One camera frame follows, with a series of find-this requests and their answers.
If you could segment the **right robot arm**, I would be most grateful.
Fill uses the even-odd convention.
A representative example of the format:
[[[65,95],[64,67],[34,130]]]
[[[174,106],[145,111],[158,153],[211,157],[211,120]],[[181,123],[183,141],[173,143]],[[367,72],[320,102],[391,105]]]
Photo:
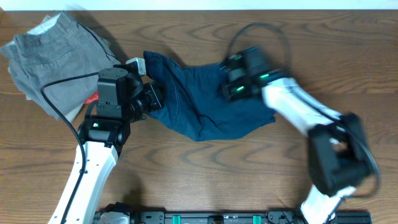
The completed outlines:
[[[368,212],[340,212],[358,185],[373,175],[381,181],[360,118],[328,108],[304,91],[286,70],[273,69],[258,47],[227,54],[221,85],[224,97],[237,101],[259,97],[307,138],[312,187],[297,211],[269,210],[266,223],[371,223]]]

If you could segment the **navy blue shorts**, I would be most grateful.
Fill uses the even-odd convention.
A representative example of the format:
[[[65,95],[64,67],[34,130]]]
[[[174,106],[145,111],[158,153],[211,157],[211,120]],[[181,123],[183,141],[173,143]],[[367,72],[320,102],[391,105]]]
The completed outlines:
[[[182,68],[172,59],[143,53],[148,76],[165,87],[164,107],[148,115],[194,141],[239,139],[275,122],[275,111],[261,100],[227,101],[219,64]]]

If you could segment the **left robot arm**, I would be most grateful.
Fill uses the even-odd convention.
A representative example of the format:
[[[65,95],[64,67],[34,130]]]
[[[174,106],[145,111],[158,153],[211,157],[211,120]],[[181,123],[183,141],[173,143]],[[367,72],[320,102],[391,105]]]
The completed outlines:
[[[71,174],[50,223],[91,223],[105,183],[116,166],[130,125],[163,108],[162,89],[142,82],[146,69],[115,65],[97,72],[98,100],[72,133],[78,141]]]

